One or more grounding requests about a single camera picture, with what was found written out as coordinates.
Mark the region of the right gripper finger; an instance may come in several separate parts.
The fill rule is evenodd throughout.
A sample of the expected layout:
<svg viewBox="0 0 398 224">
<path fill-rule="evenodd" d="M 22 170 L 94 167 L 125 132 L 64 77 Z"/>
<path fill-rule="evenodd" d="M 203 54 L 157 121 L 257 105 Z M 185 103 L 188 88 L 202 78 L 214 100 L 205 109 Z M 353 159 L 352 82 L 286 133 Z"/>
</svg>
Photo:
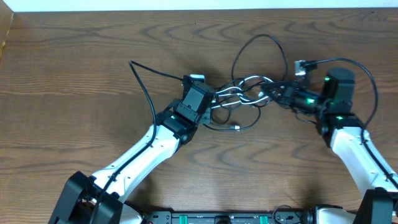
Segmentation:
<svg viewBox="0 0 398 224">
<path fill-rule="evenodd" d="M 272 100 L 279 105 L 285 105 L 284 91 L 285 86 L 272 87 L 270 85 L 263 85 L 262 91 Z"/>
<path fill-rule="evenodd" d="M 297 88 L 300 85 L 298 81 L 281 81 L 281 82 L 270 82 L 270 83 L 264 83 L 261 85 L 261 88 L 269 88 L 269 89 L 274 89 L 274 88 L 282 88 L 282 87 L 287 87 L 287 86 L 292 86 L 293 88 Z"/>
</svg>

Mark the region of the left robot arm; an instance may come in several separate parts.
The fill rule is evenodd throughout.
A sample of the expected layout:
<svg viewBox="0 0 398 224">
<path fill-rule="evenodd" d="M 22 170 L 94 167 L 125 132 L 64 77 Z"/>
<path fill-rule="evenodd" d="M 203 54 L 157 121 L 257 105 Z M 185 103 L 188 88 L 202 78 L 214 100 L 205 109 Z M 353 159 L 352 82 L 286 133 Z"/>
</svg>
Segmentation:
<svg viewBox="0 0 398 224">
<path fill-rule="evenodd" d="M 192 140 L 210 113 L 215 90 L 204 75 L 182 80 L 183 97 L 155 117 L 145 135 L 110 165 L 90 176 L 78 171 L 65 183 L 50 223 L 142 223 L 143 215 L 125 202 L 160 163 Z"/>
</svg>

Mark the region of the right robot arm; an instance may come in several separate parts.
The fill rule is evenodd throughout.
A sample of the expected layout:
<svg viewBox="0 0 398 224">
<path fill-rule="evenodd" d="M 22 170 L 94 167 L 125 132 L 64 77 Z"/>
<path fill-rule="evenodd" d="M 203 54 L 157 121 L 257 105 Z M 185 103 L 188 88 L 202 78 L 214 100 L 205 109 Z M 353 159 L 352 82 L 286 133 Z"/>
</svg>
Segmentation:
<svg viewBox="0 0 398 224">
<path fill-rule="evenodd" d="M 304 212 L 301 223 L 392 223 L 397 214 L 397 174 L 373 144 L 366 123 L 351 111 L 354 74 L 332 68 L 321 93 L 300 81 L 272 82 L 262 91 L 279 106 L 315 117 L 326 145 L 343 161 L 363 196 L 357 213 L 318 205 Z"/>
</svg>

